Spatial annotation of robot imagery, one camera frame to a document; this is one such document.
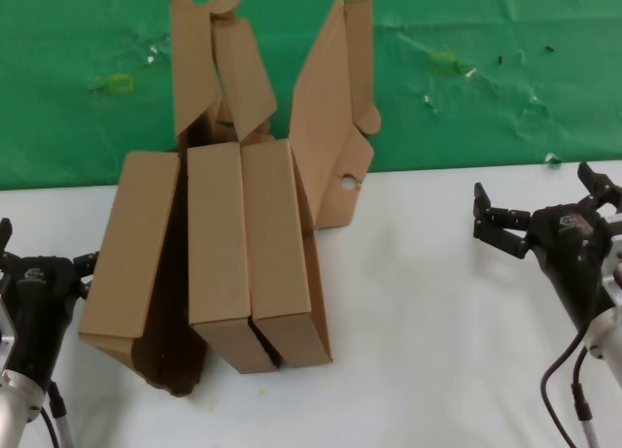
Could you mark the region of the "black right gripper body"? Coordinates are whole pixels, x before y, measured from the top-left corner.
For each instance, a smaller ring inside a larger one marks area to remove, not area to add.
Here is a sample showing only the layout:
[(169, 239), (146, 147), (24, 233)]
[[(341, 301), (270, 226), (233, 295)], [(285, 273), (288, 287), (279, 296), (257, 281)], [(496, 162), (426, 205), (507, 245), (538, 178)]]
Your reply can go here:
[(541, 271), (577, 329), (612, 307), (602, 287), (608, 241), (599, 229), (601, 218), (578, 204), (557, 205), (535, 211), (527, 230)]

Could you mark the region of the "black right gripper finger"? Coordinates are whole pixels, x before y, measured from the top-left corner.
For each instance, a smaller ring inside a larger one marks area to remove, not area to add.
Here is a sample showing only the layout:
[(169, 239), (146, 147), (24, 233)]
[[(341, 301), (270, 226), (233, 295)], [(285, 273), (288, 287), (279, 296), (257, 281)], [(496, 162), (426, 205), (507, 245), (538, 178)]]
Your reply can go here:
[(588, 191), (588, 195), (578, 202), (580, 206), (597, 211), (609, 204), (615, 207), (617, 213), (621, 212), (621, 188), (613, 184), (606, 174), (595, 172), (587, 162), (580, 162), (577, 177)]
[(493, 207), (481, 183), (476, 183), (473, 190), (473, 237), (515, 258), (524, 258), (530, 241), (515, 231), (528, 230), (531, 213)]

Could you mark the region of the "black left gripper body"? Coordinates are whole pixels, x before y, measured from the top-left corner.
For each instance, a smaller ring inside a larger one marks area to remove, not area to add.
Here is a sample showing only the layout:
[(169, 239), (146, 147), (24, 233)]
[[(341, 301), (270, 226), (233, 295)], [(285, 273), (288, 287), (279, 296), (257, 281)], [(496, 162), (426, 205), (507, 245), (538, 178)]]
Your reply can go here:
[(7, 368), (49, 381), (80, 297), (73, 262), (59, 257), (1, 257), (3, 301), (17, 332)]

